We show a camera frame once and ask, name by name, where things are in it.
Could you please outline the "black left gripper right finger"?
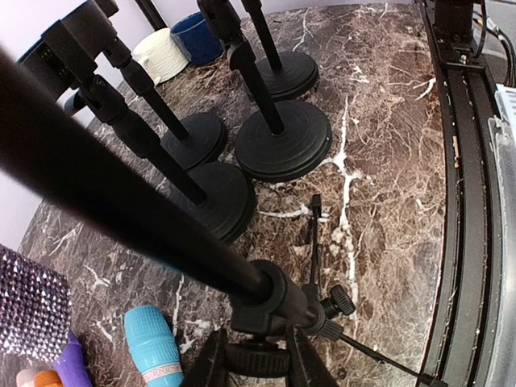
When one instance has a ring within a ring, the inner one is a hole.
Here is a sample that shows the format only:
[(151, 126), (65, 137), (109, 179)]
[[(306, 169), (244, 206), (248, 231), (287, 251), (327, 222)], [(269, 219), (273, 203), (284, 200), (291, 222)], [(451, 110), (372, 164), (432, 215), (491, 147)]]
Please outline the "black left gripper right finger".
[(286, 386), (338, 387), (335, 378), (302, 330), (288, 327), (285, 331), (285, 341), (290, 354), (289, 371), (285, 377)]

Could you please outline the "pink microphone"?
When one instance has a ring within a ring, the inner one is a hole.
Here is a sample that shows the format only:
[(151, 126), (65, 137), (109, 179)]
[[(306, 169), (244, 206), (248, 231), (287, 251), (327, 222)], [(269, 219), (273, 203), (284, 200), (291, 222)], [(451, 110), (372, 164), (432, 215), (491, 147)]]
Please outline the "pink microphone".
[(17, 387), (34, 387), (35, 386), (35, 376), (38, 374), (38, 371), (33, 368), (25, 368), (19, 371), (16, 375), (15, 381)]

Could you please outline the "black tripod microphone stand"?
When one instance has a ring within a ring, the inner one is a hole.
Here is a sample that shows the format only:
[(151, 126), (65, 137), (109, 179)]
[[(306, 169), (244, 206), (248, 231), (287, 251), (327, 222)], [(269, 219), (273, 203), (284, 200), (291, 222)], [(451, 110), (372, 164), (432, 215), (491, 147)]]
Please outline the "black tripod microphone stand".
[(344, 337), (277, 265), (246, 261), (219, 242), (68, 118), (7, 55), (1, 57), (1, 167), (109, 237), (229, 294), (236, 330), (272, 319), (254, 342), (228, 342), (228, 373), (285, 378), (288, 327), (307, 338)]

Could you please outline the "orange microphone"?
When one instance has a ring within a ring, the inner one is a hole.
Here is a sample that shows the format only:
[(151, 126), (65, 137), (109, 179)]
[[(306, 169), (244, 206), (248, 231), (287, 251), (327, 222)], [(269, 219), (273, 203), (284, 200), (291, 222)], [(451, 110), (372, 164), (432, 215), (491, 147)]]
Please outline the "orange microphone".
[(35, 387), (63, 387), (63, 382), (55, 370), (44, 370), (36, 373), (33, 384)]

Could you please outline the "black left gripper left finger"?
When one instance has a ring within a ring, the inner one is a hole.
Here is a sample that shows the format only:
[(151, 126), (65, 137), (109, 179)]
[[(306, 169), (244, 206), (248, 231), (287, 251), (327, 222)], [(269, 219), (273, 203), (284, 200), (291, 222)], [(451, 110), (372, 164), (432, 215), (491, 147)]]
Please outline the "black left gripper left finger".
[(184, 387), (226, 387), (228, 386), (228, 371), (225, 367), (225, 348), (228, 344), (227, 331), (223, 328), (212, 331), (187, 372)]

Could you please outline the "black round-base stand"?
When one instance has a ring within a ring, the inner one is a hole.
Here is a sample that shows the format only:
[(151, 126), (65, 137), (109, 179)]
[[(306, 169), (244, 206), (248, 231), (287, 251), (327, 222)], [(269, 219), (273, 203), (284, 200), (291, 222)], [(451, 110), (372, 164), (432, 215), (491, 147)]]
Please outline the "black round-base stand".
[(216, 161), (227, 143), (227, 127), (215, 114), (196, 113), (179, 119), (155, 89), (153, 80), (115, 36), (102, 53), (124, 81), (154, 110), (168, 131), (161, 139), (167, 153), (184, 169)]
[(328, 117), (308, 102), (274, 102), (233, 6), (228, 1), (199, 1), (198, 6), (211, 32), (224, 42), (230, 69), (241, 73), (259, 107), (236, 137), (242, 170), (259, 181), (285, 182), (315, 169), (331, 147)]
[(278, 52), (259, 0), (243, 0), (266, 58), (256, 62), (274, 102), (295, 99), (315, 87), (319, 72), (314, 59), (303, 52)]
[(124, 96), (95, 72), (96, 58), (117, 31), (109, 17), (112, 1), (86, 1), (46, 29), (18, 63), (58, 100), (74, 90), (63, 106), (72, 116), (88, 107), (139, 158), (148, 160), (174, 186), (169, 200), (224, 243), (236, 240), (252, 220), (256, 194), (252, 183), (232, 164), (216, 161), (184, 170), (161, 145)]

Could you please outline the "purple microphone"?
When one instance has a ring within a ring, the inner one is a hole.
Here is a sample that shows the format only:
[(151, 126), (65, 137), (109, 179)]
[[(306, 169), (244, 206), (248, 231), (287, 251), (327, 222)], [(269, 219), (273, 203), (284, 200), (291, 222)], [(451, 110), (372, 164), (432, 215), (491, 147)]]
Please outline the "purple microphone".
[(52, 363), (64, 387), (93, 387), (85, 366), (83, 348), (73, 331), (58, 360)]

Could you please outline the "light blue microphone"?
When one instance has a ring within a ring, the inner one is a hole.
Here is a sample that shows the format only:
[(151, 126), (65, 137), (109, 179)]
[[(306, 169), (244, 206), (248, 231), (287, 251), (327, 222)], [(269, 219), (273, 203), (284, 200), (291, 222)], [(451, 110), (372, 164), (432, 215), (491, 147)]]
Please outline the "light blue microphone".
[(124, 315), (125, 336), (146, 386), (180, 386), (184, 380), (175, 337), (160, 310), (137, 306)]

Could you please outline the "glitter silver microphone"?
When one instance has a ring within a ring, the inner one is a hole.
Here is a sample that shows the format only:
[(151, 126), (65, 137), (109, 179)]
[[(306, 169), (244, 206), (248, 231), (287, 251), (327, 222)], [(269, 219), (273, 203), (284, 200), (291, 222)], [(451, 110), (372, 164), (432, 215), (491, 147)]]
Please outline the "glitter silver microphone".
[(69, 341), (66, 278), (1, 246), (1, 352), (51, 363)]

